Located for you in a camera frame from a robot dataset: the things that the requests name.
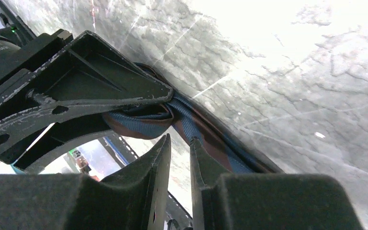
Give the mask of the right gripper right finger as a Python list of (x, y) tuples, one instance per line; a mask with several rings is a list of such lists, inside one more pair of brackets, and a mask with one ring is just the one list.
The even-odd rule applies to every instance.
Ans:
[(345, 189), (324, 174), (229, 172), (190, 145), (195, 230), (360, 230)]

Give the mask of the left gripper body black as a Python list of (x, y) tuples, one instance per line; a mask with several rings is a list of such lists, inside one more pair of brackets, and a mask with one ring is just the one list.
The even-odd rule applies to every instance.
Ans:
[(72, 40), (72, 33), (63, 29), (43, 33), (23, 47), (0, 36), (0, 86), (21, 69), (38, 69)]

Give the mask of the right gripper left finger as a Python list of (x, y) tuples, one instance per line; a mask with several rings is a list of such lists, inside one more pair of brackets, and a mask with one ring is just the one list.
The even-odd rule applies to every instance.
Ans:
[(161, 230), (171, 137), (101, 181), (85, 174), (0, 174), (0, 230)]

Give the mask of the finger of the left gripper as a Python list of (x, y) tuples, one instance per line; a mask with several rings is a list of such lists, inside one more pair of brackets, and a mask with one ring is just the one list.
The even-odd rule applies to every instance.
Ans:
[(113, 133), (100, 114), (55, 124), (12, 165), (12, 168), (16, 174), (38, 174), (68, 151)]
[(21, 69), (0, 86), (0, 156), (21, 155), (33, 136), (52, 123), (165, 102), (172, 93), (85, 31), (38, 69)]

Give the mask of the navy brown striped tie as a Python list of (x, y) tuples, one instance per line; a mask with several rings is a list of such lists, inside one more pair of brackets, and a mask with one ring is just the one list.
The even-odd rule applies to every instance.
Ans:
[(138, 139), (155, 139), (172, 127), (191, 145), (198, 139), (207, 154), (232, 173), (280, 173), (272, 160), (248, 149), (209, 112), (178, 91), (164, 103), (134, 105), (103, 115), (116, 133)]

